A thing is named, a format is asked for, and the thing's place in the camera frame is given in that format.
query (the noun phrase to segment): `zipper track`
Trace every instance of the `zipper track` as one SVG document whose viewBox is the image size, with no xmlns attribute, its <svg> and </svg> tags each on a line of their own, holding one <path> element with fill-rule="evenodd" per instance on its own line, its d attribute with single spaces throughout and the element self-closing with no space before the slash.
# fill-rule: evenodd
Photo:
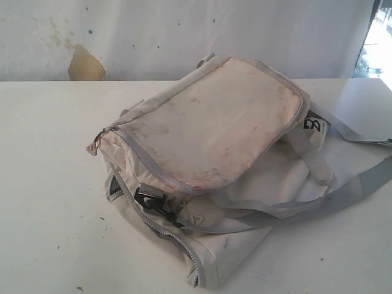
<svg viewBox="0 0 392 294">
<path fill-rule="evenodd" d="M 117 135 L 119 135 L 132 149 L 132 151 L 137 155 L 140 161 L 146 166 L 146 168 L 162 182 L 168 184 L 170 187 L 177 191 L 183 192 L 188 195 L 200 195 L 200 190 L 193 188 L 192 186 L 178 181 L 166 174 L 151 158 L 151 156 L 133 139 L 127 132 L 120 129 L 118 126 L 112 129 Z"/>
<path fill-rule="evenodd" d="M 193 286 L 203 286 L 205 283 L 205 279 L 203 276 L 203 272 L 201 269 L 203 268 L 201 261 L 198 259 L 196 253 L 191 249 L 183 240 L 181 240 L 178 236 L 173 234 L 172 232 L 164 229 L 160 225 L 154 223 L 152 220 L 148 219 L 140 210 L 140 208 L 137 206 L 137 204 L 134 202 L 132 198 L 132 194 L 129 192 L 128 187 L 126 186 L 123 178 L 121 175 L 117 172 L 115 169 L 115 166 L 110 162 L 110 168 L 111 171 L 113 172 L 113 176 L 116 178 L 125 198 L 127 199 L 128 203 L 132 207 L 132 209 L 135 211 L 136 215 L 140 218 L 140 220 L 147 225 L 154 233 L 158 233 L 159 236 L 165 236 L 167 239 L 170 239 L 170 241 L 176 242 L 178 245 L 180 245 L 181 248 L 185 250 L 189 258 L 192 260 L 195 270 L 196 270 L 196 275 L 195 279 L 193 281 Z"/>
</svg>

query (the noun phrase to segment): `white table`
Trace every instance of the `white table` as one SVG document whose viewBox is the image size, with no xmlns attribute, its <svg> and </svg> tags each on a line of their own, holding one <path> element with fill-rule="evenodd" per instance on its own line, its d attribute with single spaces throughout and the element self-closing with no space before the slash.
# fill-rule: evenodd
<svg viewBox="0 0 392 294">
<path fill-rule="evenodd" d="M 392 137 L 392 94 L 380 80 L 296 82 L 356 130 Z M 206 293 L 111 210 L 102 161 L 85 151 L 124 107 L 173 83 L 0 83 L 0 293 Z M 363 111 L 374 103 L 391 124 Z M 391 193 L 388 183 L 341 213 L 273 230 L 221 292 L 390 293 Z"/>
</svg>

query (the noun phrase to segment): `white wall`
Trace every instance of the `white wall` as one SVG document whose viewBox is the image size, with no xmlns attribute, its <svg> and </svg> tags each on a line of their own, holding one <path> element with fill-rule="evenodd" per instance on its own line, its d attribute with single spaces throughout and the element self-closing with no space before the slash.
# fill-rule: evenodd
<svg viewBox="0 0 392 294">
<path fill-rule="evenodd" d="M 210 51 L 291 78 L 351 77 L 372 3 L 2 0 L 0 80 L 68 80 L 75 44 L 102 63 L 106 80 L 179 79 Z"/>
</svg>

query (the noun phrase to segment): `black buckle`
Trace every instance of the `black buckle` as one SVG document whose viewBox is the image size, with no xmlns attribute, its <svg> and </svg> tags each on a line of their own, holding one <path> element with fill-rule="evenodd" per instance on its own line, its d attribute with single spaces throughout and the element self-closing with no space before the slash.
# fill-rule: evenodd
<svg viewBox="0 0 392 294">
<path fill-rule="evenodd" d="M 177 216 L 172 211 L 164 209 L 166 194 L 154 187 L 142 184 L 135 191 L 135 200 L 144 209 L 153 209 L 165 217 L 166 221 L 171 222 L 175 227 L 181 228 L 184 225 L 176 222 Z"/>
</svg>

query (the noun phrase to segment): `dirty white bag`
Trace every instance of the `dirty white bag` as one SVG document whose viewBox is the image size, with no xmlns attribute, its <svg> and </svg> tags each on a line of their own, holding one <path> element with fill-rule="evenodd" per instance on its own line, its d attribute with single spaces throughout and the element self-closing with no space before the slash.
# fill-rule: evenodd
<svg viewBox="0 0 392 294">
<path fill-rule="evenodd" d="M 188 267 L 191 285 L 217 288 L 281 219 L 341 209 L 388 178 L 363 191 L 356 177 L 360 190 L 332 207 L 321 150 L 336 119 L 307 117 L 309 95 L 261 62 L 210 55 L 198 66 L 124 110 L 88 151 L 102 152 L 121 215 Z M 390 177 L 386 164 L 377 171 Z"/>
</svg>

